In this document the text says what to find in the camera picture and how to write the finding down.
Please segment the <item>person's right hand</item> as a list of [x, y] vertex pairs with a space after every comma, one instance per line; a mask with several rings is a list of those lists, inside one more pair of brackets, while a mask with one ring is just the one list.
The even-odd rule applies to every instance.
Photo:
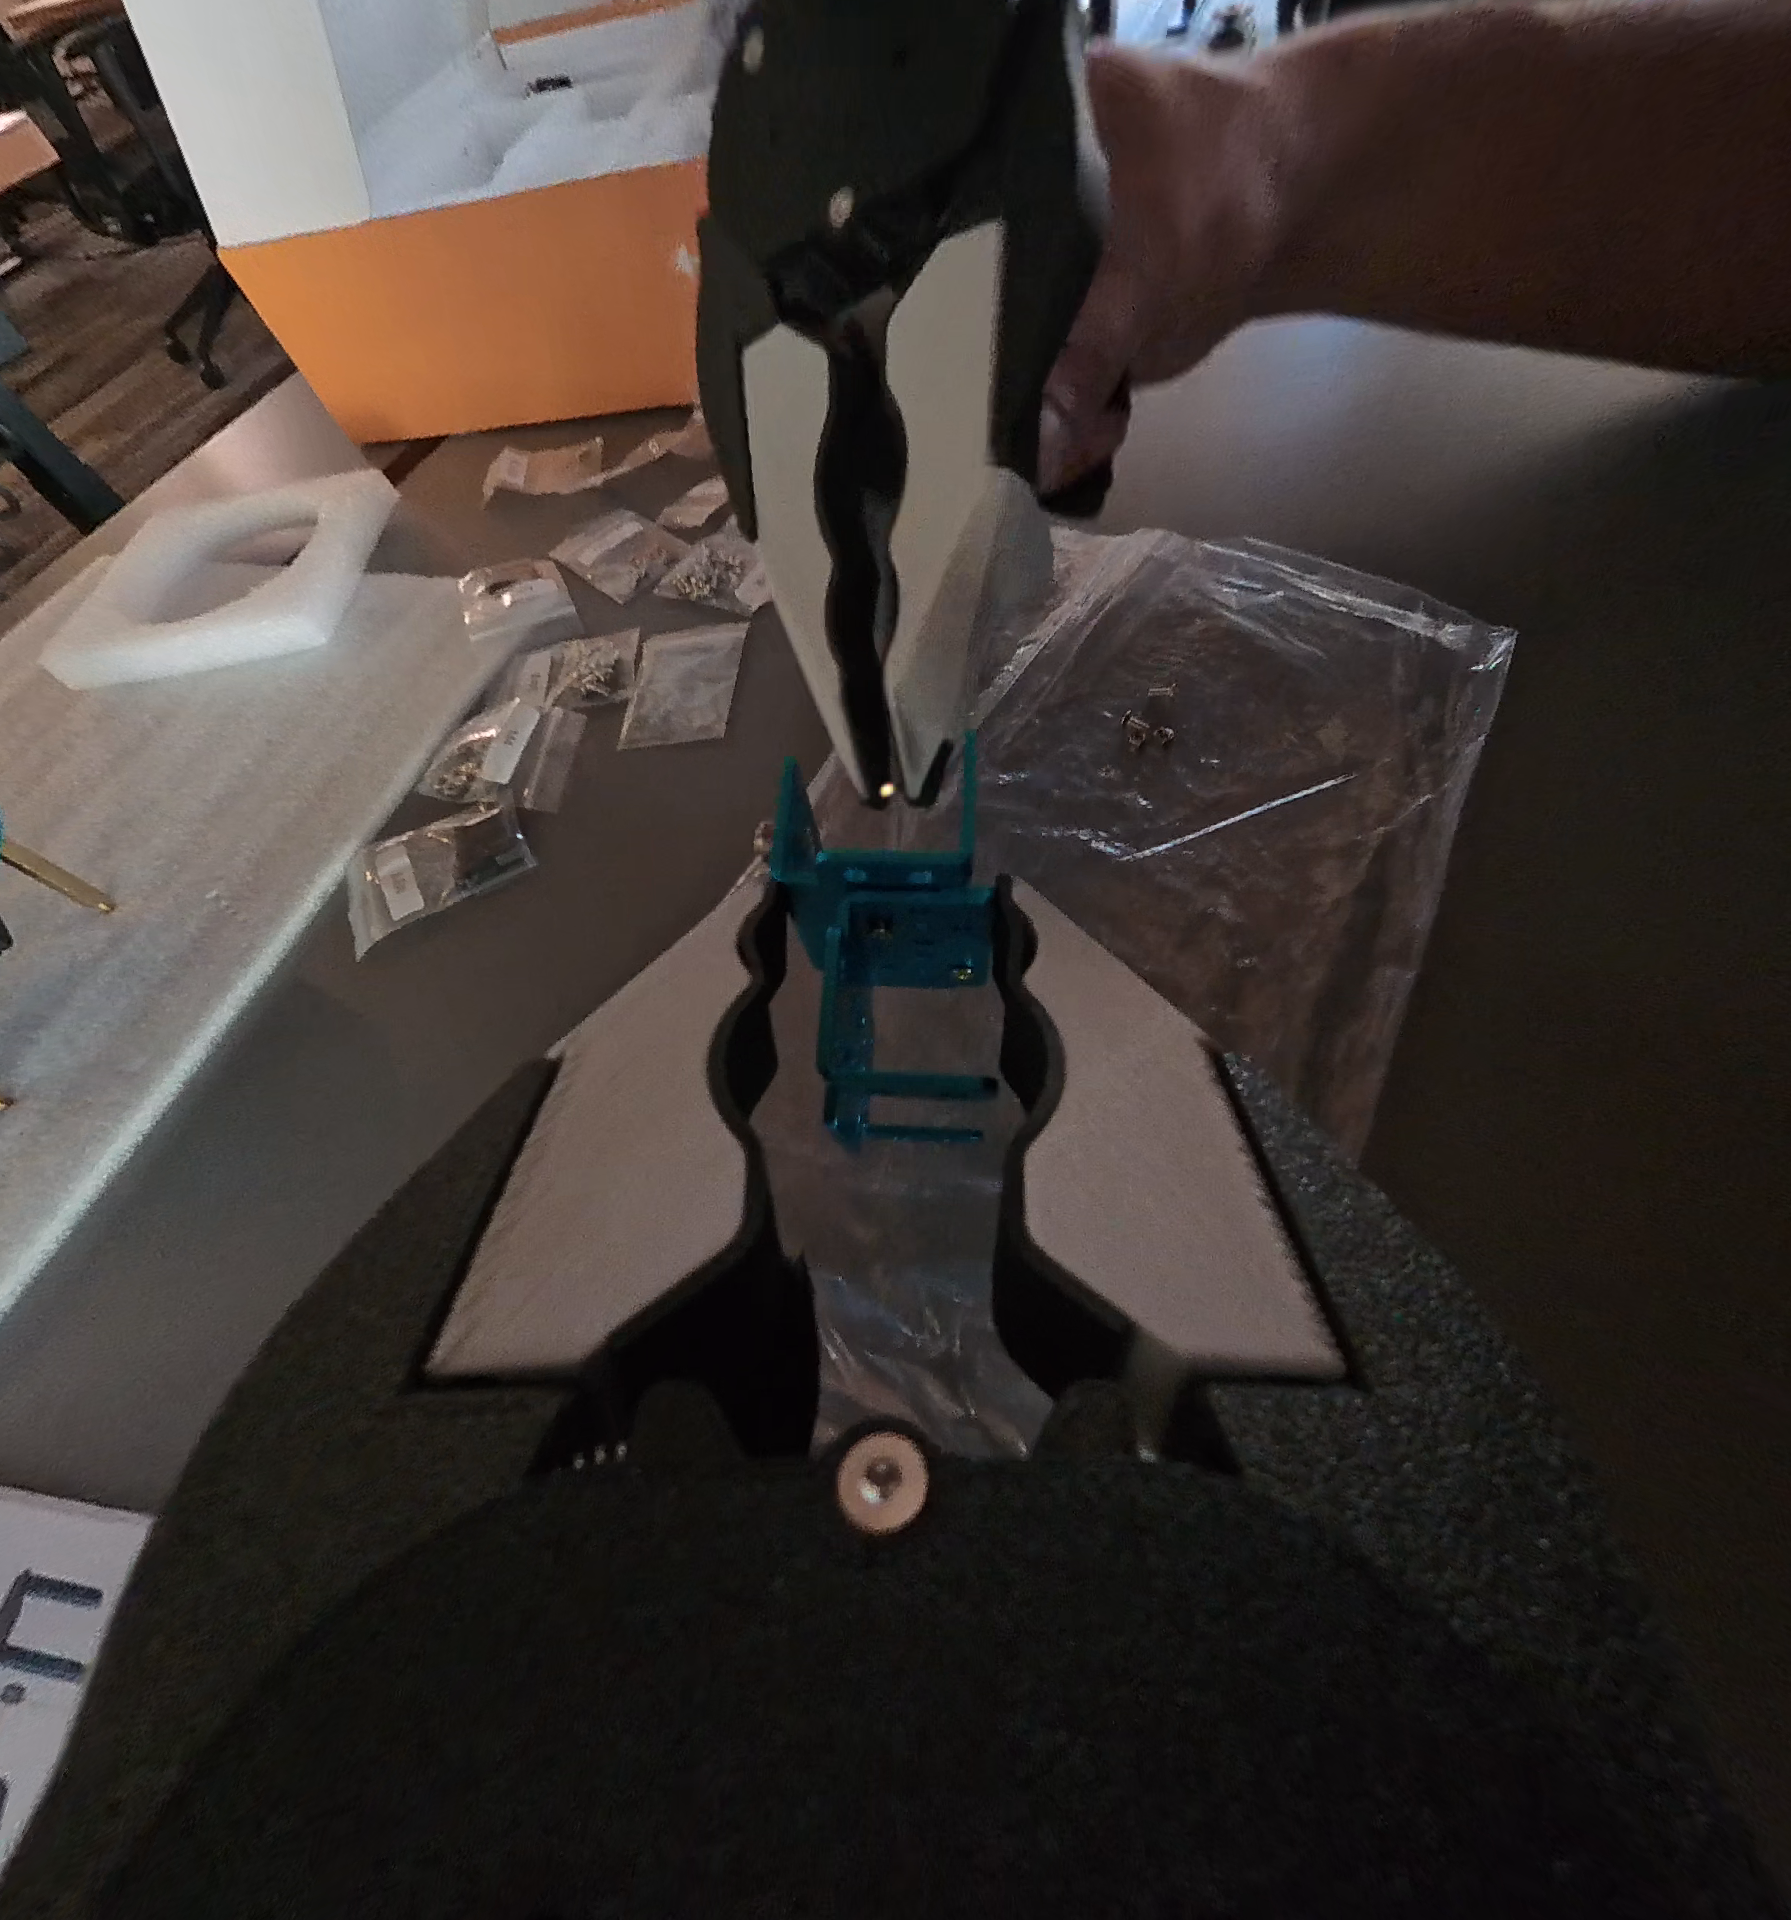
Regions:
[[1113, 459], [1136, 389], [1247, 321], [1274, 240], [1281, 61], [1099, 44], [1085, 67], [1108, 168], [1096, 278], [1041, 397], [1041, 493]]

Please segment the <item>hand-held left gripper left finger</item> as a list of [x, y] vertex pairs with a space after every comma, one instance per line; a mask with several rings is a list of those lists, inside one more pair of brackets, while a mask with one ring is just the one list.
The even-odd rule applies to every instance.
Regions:
[[436, 1384], [559, 1381], [577, 1452], [650, 1390], [701, 1387], [745, 1455], [806, 1455], [812, 1285], [785, 1257], [754, 1112], [785, 904], [741, 880], [559, 1044], [426, 1353]]

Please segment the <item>person's right forearm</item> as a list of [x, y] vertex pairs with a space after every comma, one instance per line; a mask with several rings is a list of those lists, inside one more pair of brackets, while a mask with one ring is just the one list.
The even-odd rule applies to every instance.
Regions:
[[1791, 375], [1791, 5], [1367, 13], [1265, 98], [1254, 317]]

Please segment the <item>white instruction booklet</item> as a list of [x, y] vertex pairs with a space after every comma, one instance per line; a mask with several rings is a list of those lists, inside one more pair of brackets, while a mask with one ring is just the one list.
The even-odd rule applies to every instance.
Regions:
[[0, 1874], [63, 1757], [153, 1524], [0, 1488]]

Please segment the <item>white foam frame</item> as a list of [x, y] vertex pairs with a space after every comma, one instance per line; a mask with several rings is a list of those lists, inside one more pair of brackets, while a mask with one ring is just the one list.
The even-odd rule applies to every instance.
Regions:
[[377, 470], [148, 519], [43, 647], [74, 690], [146, 684], [324, 647], [397, 495]]

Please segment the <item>dark grey desk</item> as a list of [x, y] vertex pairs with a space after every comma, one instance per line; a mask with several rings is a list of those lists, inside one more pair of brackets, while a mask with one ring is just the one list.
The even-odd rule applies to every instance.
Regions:
[[[1364, 1165], [1531, 1360], [1791, 1895], [1791, 385], [1273, 324], [1149, 391], [1108, 531], [1258, 536], [1519, 641]], [[600, 744], [535, 877], [292, 971], [0, 1325], [0, 1482], [154, 1508], [282, 1310], [737, 877], [821, 747]]]

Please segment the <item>pile of small screw bags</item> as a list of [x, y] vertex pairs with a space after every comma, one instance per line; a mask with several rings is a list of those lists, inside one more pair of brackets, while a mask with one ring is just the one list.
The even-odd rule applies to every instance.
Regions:
[[705, 472], [652, 516], [602, 505], [543, 556], [465, 572], [455, 602], [481, 692], [415, 781], [432, 818], [349, 867], [356, 959], [537, 868], [523, 823], [561, 810], [594, 716], [622, 751], [722, 739], [770, 589]]

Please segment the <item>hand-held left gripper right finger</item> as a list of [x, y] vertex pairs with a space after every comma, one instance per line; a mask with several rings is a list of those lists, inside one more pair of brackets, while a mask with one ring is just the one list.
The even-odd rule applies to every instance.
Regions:
[[1310, 1249], [1201, 1027], [1033, 886], [992, 908], [1003, 1351], [1052, 1404], [1113, 1387], [1136, 1456], [1232, 1459], [1210, 1387], [1351, 1377]]

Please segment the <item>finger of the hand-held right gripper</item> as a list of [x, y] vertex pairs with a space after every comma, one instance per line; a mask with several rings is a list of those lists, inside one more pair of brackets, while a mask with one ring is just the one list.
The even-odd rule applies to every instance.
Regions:
[[894, 623], [880, 656], [886, 769], [925, 804], [954, 748], [977, 687], [992, 619], [994, 553], [1028, 516], [1026, 482], [990, 447], [1007, 228], [987, 218], [942, 240], [895, 300], [883, 375], [906, 442], [906, 476], [886, 535]]
[[888, 744], [880, 656], [898, 505], [884, 321], [884, 307], [844, 307], [812, 333], [773, 324], [741, 353], [752, 539], [815, 712], [873, 807], [868, 778], [886, 769]]

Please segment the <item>white foam slab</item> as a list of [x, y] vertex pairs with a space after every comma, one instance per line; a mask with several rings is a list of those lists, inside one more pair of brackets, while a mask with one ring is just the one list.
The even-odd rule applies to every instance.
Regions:
[[0, 873], [0, 1331], [335, 897], [481, 692], [462, 560], [397, 495], [320, 650], [72, 690], [43, 647], [154, 516], [377, 470], [295, 375], [34, 582], [0, 634], [11, 840], [118, 904]]

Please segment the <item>blue metal bracket assembly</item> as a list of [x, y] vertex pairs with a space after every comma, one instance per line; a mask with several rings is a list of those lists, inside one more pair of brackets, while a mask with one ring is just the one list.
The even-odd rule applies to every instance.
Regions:
[[880, 1068], [883, 992], [954, 997], [996, 984], [996, 888], [976, 879], [977, 734], [957, 751], [957, 838], [945, 852], [832, 847], [810, 793], [783, 764], [766, 877], [817, 976], [812, 1062], [821, 1121], [860, 1150], [870, 1143], [971, 1146], [969, 1121], [884, 1121], [883, 1099], [982, 1109], [999, 1096], [992, 1070]]

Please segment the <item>orange cardboard box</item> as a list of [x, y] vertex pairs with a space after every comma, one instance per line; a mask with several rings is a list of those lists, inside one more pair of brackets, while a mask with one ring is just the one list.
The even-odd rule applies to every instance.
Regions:
[[218, 259], [350, 440], [690, 400], [726, 5], [125, 10]]

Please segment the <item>large clear plastic bag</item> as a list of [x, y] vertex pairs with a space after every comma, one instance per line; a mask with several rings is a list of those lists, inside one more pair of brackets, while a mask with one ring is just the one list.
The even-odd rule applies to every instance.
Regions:
[[[1261, 540], [1053, 533], [1000, 560], [977, 658], [977, 860], [1039, 888], [1359, 1162], [1512, 632]], [[1145, 710], [1173, 684], [1171, 710]], [[1175, 732], [1131, 751], [1122, 713]], [[817, 1437], [910, 1418], [1024, 1455], [985, 1310], [1003, 1149], [823, 1138], [793, 1177]]]

